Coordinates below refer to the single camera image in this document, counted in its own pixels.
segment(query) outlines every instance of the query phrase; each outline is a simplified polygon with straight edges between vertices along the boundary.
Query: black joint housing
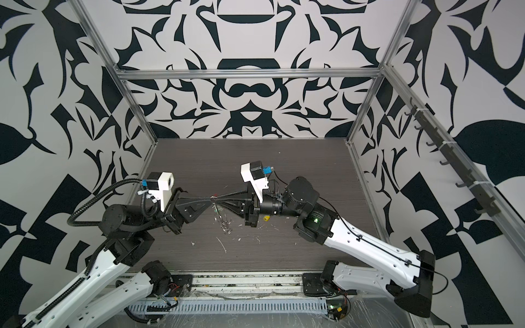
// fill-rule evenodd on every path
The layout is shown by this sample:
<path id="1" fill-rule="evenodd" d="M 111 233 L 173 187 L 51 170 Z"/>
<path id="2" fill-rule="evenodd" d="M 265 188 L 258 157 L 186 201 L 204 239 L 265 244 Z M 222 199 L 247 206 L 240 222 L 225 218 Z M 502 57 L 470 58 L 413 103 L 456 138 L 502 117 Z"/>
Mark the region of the black joint housing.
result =
<path id="1" fill-rule="evenodd" d="M 434 280 L 434 266 L 436 257 L 434 254 L 422 250 L 419 253 L 421 262 L 419 277 L 414 280 L 417 285 L 403 289 L 393 281 L 386 285 L 386 290 L 394 296 L 394 302 L 403 310 L 423 318 L 430 317 L 432 306 L 432 284 Z"/>
<path id="2" fill-rule="evenodd" d="M 129 239 L 111 239 L 106 248 L 115 256 L 113 263 L 134 266 L 150 250 L 155 239 L 147 232 L 137 232 Z"/>
<path id="3" fill-rule="evenodd" d="M 315 191 L 312 184 L 302 176 L 298 176 L 285 188 L 282 201 L 289 209 L 300 213 L 305 218 L 313 210 L 319 199 L 319 193 Z"/>
<path id="4" fill-rule="evenodd" d="M 146 178 L 149 190 L 159 190 L 159 178 L 162 172 L 151 172 Z"/>
<path id="5" fill-rule="evenodd" d="M 152 294 L 163 295 L 168 291 L 171 274 L 160 261 L 149 262 L 142 268 L 141 272 L 150 277 L 150 284 L 153 285 Z"/>
<path id="6" fill-rule="evenodd" d="M 254 180 L 262 179 L 265 177 L 264 171 L 263 171 L 263 163 L 261 161 L 251 162 L 250 172 Z"/>

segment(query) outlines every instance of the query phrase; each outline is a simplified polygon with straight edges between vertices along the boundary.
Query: wire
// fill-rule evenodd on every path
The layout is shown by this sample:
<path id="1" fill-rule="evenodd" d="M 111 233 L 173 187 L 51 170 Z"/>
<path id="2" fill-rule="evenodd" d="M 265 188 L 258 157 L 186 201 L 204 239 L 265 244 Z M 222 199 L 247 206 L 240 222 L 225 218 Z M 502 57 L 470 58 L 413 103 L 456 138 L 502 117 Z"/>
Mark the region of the wire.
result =
<path id="1" fill-rule="evenodd" d="M 95 227 L 100 221 L 75 221 L 82 213 L 84 213 L 88 208 L 93 206 L 96 202 L 101 200 L 104 196 L 117 189 L 120 186 L 123 186 L 128 183 L 141 183 L 142 180 L 137 178 L 124 179 L 122 181 L 115 182 L 111 186 L 99 192 L 95 197 L 87 201 L 84 205 L 80 206 L 79 209 L 73 212 L 71 216 L 67 219 L 67 224 L 73 227 Z"/>
<path id="2" fill-rule="evenodd" d="M 272 171 L 273 174 L 275 174 L 275 177 L 279 179 L 279 181 L 281 181 L 282 183 L 284 183 L 286 186 L 288 185 L 286 182 L 284 182 L 283 180 L 281 180 L 281 178 L 277 175 L 277 172 L 275 171 Z"/>
<path id="3" fill-rule="evenodd" d="M 422 268 L 422 267 L 420 267 L 420 266 L 417 266 L 417 265 L 415 265 L 415 264 L 412 264 L 412 262 L 407 261 L 407 260 L 403 260 L 403 259 L 400 258 L 399 256 L 396 256 L 396 255 L 390 253 L 390 252 L 387 251 L 386 249 L 384 249 L 384 248 L 382 248 L 382 247 L 379 247 L 378 245 L 376 245 L 376 244 L 374 244 L 374 243 L 372 243 L 372 242 L 370 242 L 370 241 L 368 241 L 368 240 L 366 240 L 366 239 L 363 239 L 363 236 L 362 236 L 362 235 L 358 235 L 358 234 L 356 234 L 355 232 L 352 231 L 352 229 L 350 229 L 350 228 L 347 226 L 346 222 L 345 222 L 344 219 L 341 217 L 341 215 L 339 214 L 339 212 L 336 210 L 336 208 L 335 208 L 335 207 L 334 207 L 329 201 L 327 201 L 326 199 L 324 199 L 324 198 L 322 198 L 322 197 L 319 197 L 319 198 L 322 199 L 323 201 L 327 202 L 327 204 L 330 205 L 330 207 L 333 208 L 334 212 L 335 212 L 335 213 L 337 214 L 337 216 L 341 219 L 341 222 L 343 222 L 344 226 L 348 229 L 348 231 L 349 231 L 351 234 L 353 234 L 354 236 L 356 236 L 356 237 L 358 238 L 359 241 L 360 241 L 360 240 L 363 240 L 364 242 L 369 243 L 370 245 L 372 245 L 372 246 L 374 246 L 374 247 L 376 247 L 376 248 L 378 248 L 378 249 L 384 251 L 384 252 L 387 253 L 388 255 L 390 255 L 390 256 L 392 256 L 393 258 L 395 258 L 395 259 L 397 259 L 397 260 L 399 260 L 399 261 L 405 263 L 406 265 L 413 266 L 413 267 L 416 267 L 416 268 L 420 268 L 420 269 L 422 269 L 422 270 L 425 270 L 425 271 L 428 271 L 428 272 L 431 272 L 431 273 L 438 274 L 438 275 L 442 276 L 443 278 L 445 278 L 445 280 L 446 280 L 445 287 L 444 287 L 443 289 L 441 289 L 440 291 L 438 291 L 438 292 L 432 293 L 432 295 L 438 295 L 438 294 L 442 293 L 445 289 L 447 289 L 447 287 L 448 287 L 448 278 L 447 278 L 444 274 L 442 274 L 442 273 L 440 273 L 440 272 L 437 272 L 437 271 L 435 271 L 435 270 L 430 270 L 430 269 L 427 269 L 427 268 Z"/>
<path id="4" fill-rule="evenodd" d="M 171 310 L 172 308 L 174 308 L 174 307 L 176 307 L 176 306 L 178 306 L 178 305 L 179 305 L 179 300 L 178 300 L 177 298 L 175 298 L 175 304 L 173 304 L 173 305 L 171 305 L 171 304 L 168 303 L 168 306 L 163 307 L 163 308 L 161 308 L 161 307 L 159 307 L 159 306 L 151 306 L 151 305 L 150 305 L 150 306 L 147 307 L 146 310 L 147 310 L 148 312 L 154 312 L 154 311 L 155 311 L 155 312 L 158 312 L 158 311 L 168 311 L 168 310 Z"/>
<path id="5" fill-rule="evenodd" d="M 146 189 L 147 189 L 146 186 L 144 185 L 140 186 L 141 191 L 144 191 Z M 155 205 L 153 205 L 153 207 L 149 211 L 147 211 L 146 210 L 146 193 L 142 194 L 142 197 L 140 198 L 140 213 L 142 214 L 143 217 L 152 218 L 155 215 L 157 215 L 157 213 L 159 212 L 159 209 L 160 209 L 160 201 L 158 200 L 157 202 L 155 202 Z"/>
<path id="6" fill-rule="evenodd" d="M 281 186 L 279 185 L 279 182 L 278 182 L 277 180 L 275 180 L 275 179 L 272 179 L 272 180 L 270 180 L 270 181 L 273 181 L 273 182 L 274 182 L 274 193 L 273 193 L 273 195 L 274 195 L 274 196 L 277 196 L 277 194 L 281 191 Z"/>
<path id="7" fill-rule="evenodd" d="M 131 313 L 131 311 L 128 308 L 124 308 L 124 312 L 128 315 L 128 317 L 130 317 L 131 320 L 138 322 L 138 323 L 148 324 L 148 325 L 152 323 L 158 323 L 160 322 L 160 319 L 161 319 L 161 318 L 157 318 L 155 320 L 152 320 L 152 319 L 139 318 L 138 316 L 135 316 L 133 313 Z"/>

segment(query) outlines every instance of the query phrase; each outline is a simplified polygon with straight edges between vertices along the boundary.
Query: zip tie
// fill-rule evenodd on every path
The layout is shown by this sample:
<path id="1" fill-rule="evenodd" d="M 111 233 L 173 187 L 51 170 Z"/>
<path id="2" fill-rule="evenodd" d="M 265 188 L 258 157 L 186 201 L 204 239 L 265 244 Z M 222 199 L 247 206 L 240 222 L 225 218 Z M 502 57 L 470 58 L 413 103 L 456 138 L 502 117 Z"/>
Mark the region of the zip tie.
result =
<path id="1" fill-rule="evenodd" d="M 488 185 L 494 186 L 494 184 L 492 184 L 492 182 L 490 181 L 474 181 L 468 188 L 472 189 L 472 187 L 480 185 L 480 184 L 488 184 Z"/>
<path id="2" fill-rule="evenodd" d="M 444 145 L 449 144 L 449 143 L 456 143 L 456 144 L 457 144 L 457 142 L 455 142 L 455 141 L 443 141 L 443 142 L 441 143 L 441 146 L 438 147 L 438 150 L 441 150 L 441 148 L 442 148 Z"/>

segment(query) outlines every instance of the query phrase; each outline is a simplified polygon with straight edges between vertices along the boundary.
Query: metal hook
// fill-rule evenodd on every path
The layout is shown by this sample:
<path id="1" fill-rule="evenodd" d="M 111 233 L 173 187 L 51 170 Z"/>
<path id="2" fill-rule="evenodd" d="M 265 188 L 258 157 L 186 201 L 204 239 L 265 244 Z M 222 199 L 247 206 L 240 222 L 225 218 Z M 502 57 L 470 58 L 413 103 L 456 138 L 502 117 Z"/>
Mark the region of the metal hook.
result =
<path id="1" fill-rule="evenodd" d="M 413 115 L 417 111 L 416 106 L 412 106 L 412 109 L 410 109 L 410 112 L 405 113 L 406 116 Z"/>

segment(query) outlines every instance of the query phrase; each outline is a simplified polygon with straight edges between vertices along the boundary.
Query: aluminum frame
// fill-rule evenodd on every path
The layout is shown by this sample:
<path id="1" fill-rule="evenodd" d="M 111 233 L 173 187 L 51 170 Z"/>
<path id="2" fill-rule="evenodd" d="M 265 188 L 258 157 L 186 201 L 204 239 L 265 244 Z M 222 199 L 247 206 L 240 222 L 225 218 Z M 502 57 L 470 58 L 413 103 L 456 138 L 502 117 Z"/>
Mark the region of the aluminum frame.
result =
<path id="1" fill-rule="evenodd" d="M 383 83 L 384 75 L 379 75 L 378 77 L 374 78 L 374 81 L 372 82 L 372 85 L 370 85 L 370 88 L 366 92 L 366 96 L 363 100 L 363 103 L 358 109 L 358 115 L 355 118 L 352 126 L 350 127 L 350 131 L 348 131 L 348 135 L 346 136 L 346 141 L 351 143 L 352 140 L 355 137 L 355 134 L 359 130 L 359 127 L 361 124 L 363 124 L 364 118 L 366 117 L 366 114 L 368 113 L 368 110 L 370 109 L 370 106 L 372 105 L 372 100 L 374 100 L 375 95 L 379 91 L 379 87 Z"/>
<path id="2" fill-rule="evenodd" d="M 229 78 L 319 78 L 376 77 L 379 68 L 276 68 L 276 69 L 195 69 L 117 70 L 121 80 L 229 79 Z"/>
<path id="3" fill-rule="evenodd" d="M 140 127 L 148 136 L 150 141 L 152 143 L 156 143 L 157 137 L 155 133 L 151 129 L 149 122 L 144 116 L 144 112 L 135 101 L 131 90 L 117 75 L 117 71 L 115 70 L 115 62 L 113 61 L 113 58 L 111 57 L 108 51 L 108 47 L 104 44 L 104 41 L 102 40 L 100 33 L 98 32 L 95 24 L 93 23 L 93 20 L 89 16 L 89 13 L 86 7 L 84 6 L 84 3 L 82 2 L 82 0 L 67 0 L 67 2 L 71 6 L 71 9 L 74 12 L 75 16 L 77 16 L 80 26 L 82 27 L 88 38 L 91 40 L 91 42 L 93 42 L 93 46 L 97 51 L 97 54 L 102 59 L 104 66 L 106 67 L 109 75 L 111 76 L 111 79 L 119 89 L 120 93 L 128 102 L 131 111 L 135 115 L 136 119 L 139 121 Z"/>
<path id="4" fill-rule="evenodd" d="M 142 167 L 140 168 L 138 178 L 139 179 L 145 179 L 146 178 L 146 171 L 148 170 L 148 166 L 150 166 L 151 158 L 153 158 L 153 153 L 155 152 L 155 149 L 157 148 L 158 142 L 155 142 L 151 144 L 150 149 L 148 149 L 148 153 L 144 157 L 144 162 L 142 162 Z M 131 192 L 128 197 L 128 200 L 126 201 L 126 204 L 131 205 L 133 201 L 135 200 L 135 197 L 137 196 L 137 192 L 140 189 L 140 184 L 134 183 L 132 184 Z"/>
<path id="5" fill-rule="evenodd" d="M 392 61 L 392 58 L 394 57 L 397 49 L 399 48 L 399 45 L 401 44 L 401 40 L 403 40 L 403 38 L 406 35 L 406 32 L 408 31 L 408 28 L 410 27 L 410 21 L 412 20 L 412 16 L 414 16 L 416 7 L 419 3 L 421 3 L 421 1 L 422 0 L 408 0 L 408 2 L 406 3 L 403 13 L 401 15 L 401 19 L 397 23 L 397 26 L 394 30 L 394 34 L 392 35 L 392 38 L 390 39 L 390 42 L 386 47 L 385 55 L 383 56 L 383 59 L 379 64 L 380 75 L 374 79 L 374 82 L 368 89 L 368 92 L 365 96 L 365 100 L 363 101 L 361 107 L 358 110 L 358 116 L 355 118 L 355 121 L 350 127 L 350 131 L 346 136 L 346 141 L 348 143 L 352 142 L 357 130 L 363 123 L 364 117 L 368 113 L 368 110 L 372 104 L 372 100 L 377 94 L 381 83 L 383 83 L 383 72 L 381 70 L 383 67 L 385 67 L 385 65 L 389 65 Z"/>

